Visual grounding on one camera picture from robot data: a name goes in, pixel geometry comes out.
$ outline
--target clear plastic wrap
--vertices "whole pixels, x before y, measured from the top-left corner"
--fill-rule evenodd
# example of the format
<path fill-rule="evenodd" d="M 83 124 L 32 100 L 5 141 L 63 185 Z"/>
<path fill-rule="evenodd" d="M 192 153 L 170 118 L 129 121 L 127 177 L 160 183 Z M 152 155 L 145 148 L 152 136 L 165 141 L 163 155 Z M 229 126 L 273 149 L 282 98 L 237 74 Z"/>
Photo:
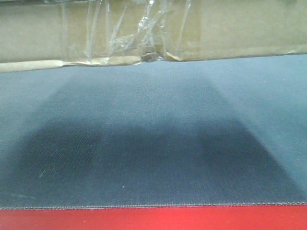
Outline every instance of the clear plastic wrap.
<path fill-rule="evenodd" d="M 307 52 L 305 0 L 0 0 L 0 71 Z"/>

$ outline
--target gray fabric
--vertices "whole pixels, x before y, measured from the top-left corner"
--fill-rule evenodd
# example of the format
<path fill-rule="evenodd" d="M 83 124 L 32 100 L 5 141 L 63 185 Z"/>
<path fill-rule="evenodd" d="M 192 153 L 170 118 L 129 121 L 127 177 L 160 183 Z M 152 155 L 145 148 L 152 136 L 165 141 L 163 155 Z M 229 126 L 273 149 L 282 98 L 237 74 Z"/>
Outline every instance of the gray fabric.
<path fill-rule="evenodd" d="M 306 203 L 306 62 L 0 74 L 0 207 Z"/>

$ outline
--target cardboard box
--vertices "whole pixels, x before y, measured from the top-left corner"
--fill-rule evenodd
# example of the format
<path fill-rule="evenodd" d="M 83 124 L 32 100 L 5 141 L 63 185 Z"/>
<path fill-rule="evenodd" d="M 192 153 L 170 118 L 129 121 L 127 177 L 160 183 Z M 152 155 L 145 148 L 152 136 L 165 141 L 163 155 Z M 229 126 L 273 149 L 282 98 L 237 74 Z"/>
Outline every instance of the cardboard box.
<path fill-rule="evenodd" d="M 307 53 L 305 0 L 0 1 L 0 71 Z"/>

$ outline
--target red surface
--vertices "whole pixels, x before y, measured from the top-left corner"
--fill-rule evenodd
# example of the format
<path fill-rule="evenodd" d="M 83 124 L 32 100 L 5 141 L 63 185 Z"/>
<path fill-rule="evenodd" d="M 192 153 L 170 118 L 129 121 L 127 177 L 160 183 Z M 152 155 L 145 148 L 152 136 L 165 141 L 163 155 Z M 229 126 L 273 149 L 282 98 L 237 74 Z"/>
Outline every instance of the red surface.
<path fill-rule="evenodd" d="M 307 206 L 1 210 L 0 230 L 307 230 Z"/>

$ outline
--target textured fabric surface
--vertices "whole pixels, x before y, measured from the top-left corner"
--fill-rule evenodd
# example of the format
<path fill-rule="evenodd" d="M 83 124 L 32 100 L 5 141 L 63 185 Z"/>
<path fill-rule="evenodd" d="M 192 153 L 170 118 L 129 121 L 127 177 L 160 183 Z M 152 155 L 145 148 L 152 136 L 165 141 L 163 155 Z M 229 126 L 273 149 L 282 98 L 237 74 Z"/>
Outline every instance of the textured fabric surface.
<path fill-rule="evenodd" d="M 0 74 L 0 207 L 305 203 L 306 64 Z"/>

